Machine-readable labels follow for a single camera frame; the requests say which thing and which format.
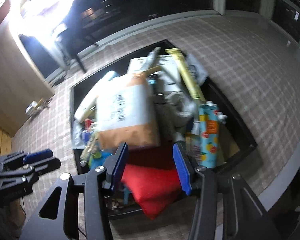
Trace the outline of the brown white paper package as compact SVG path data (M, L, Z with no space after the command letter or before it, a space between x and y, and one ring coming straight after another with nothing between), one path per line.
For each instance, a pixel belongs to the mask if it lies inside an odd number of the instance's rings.
M132 149L160 145L152 90L143 73L105 82L96 97L96 118L103 149L116 148L122 142Z

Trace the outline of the yellow gold long packet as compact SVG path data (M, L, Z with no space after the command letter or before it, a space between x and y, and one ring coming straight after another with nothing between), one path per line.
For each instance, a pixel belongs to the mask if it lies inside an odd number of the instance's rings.
M198 101L199 104L206 102L199 85L195 82L189 71L189 67L182 52L178 48L165 49L165 52L173 56L178 71L189 91L190 97L193 100Z

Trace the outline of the red cloth pouch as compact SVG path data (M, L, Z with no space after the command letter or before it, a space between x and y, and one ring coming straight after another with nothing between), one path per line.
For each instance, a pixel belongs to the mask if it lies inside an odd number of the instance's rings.
M182 193L173 146L130 151L121 181L149 219L157 218Z

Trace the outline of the white tissue pack with icons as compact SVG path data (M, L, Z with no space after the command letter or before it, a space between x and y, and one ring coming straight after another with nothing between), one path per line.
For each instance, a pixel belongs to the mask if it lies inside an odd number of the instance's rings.
M25 111L26 115L28 116L34 115L37 111L37 108L38 108L38 102L36 101L31 102Z

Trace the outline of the tan keychain with metal rings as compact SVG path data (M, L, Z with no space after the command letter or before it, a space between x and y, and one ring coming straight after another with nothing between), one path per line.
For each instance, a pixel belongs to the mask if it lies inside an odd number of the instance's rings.
M49 104L51 101L52 98L49 98L47 100L41 98L35 107L36 112L41 112L44 109L49 109L50 108Z

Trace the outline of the grey rolled cloth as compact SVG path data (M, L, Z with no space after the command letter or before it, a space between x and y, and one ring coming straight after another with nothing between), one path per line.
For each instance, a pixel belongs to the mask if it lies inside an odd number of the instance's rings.
M153 103L161 137L172 142L184 141L186 133L194 128L195 103L182 92L155 94Z

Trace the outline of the cardboard box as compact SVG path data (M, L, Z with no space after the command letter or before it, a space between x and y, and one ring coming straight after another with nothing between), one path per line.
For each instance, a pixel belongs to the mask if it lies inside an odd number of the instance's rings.
M0 127L10 136L28 119L25 111L33 101L55 94L18 37L9 26L0 26Z

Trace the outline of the white paper box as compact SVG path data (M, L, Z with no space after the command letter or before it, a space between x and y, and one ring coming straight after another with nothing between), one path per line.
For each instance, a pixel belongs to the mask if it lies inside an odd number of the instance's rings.
M139 72L146 59L147 57L131 59L127 73ZM172 80L163 70L155 72L153 75L157 83L157 92L170 94L180 91L179 86L175 84L175 81L181 83L181 78L173 56L160 55L158 65L162 66L174 79Z

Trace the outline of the white cream tube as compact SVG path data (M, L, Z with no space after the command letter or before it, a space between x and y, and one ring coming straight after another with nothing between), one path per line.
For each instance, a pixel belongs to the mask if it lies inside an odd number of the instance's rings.
M117 72L111 70L108 71L101 79L94 84L94 86L89 90L87 95L83 98L82 102L80 103L78 109L74 114L74 118L79 122L82 123L91 113L93 107L96 105L96 98L98 93L102 90L104 84L113 78L118 77Z

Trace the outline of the black desk leg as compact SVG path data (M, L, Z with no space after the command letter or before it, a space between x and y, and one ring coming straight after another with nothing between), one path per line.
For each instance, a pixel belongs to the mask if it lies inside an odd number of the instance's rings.
M65 23L61 23L59 26L59 38L63 51L70 57L71 60L75 60L81 71L85 74L87 72L78 54L88 48L89 46L96 46L96 39L92 33L84 29L76 30L73 27L68 27Z

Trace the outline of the light blue patterned spray can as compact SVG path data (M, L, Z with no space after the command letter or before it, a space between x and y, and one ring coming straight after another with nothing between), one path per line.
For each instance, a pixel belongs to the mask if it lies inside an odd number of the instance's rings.
M219 148L219 125L225 123L227 118L219 107L212 101L199 106L200 127L200 165L206 168L217 166L217 153Z

